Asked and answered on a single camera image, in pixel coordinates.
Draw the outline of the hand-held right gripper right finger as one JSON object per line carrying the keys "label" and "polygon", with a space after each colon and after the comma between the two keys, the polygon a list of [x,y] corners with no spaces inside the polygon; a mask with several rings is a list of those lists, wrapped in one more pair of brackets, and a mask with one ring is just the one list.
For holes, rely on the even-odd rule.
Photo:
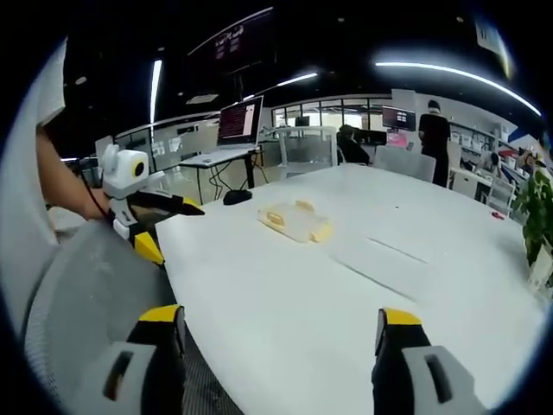
{"label": "hand-held right gripper right finger", "polygon": [[430,343],[421,320],[378,311],[372,396],[376,414],[486,414],[474,377],[443,346]]}

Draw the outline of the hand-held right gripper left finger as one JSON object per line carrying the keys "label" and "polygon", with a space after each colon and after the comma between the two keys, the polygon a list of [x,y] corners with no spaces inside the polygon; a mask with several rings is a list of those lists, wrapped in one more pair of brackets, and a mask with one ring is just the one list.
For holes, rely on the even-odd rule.
{"label": "hand-held right gripper left finger", "polygon": [[186,368],[184,308],[146,311],[111,346],[102,395],[116,414],[181,414]]}

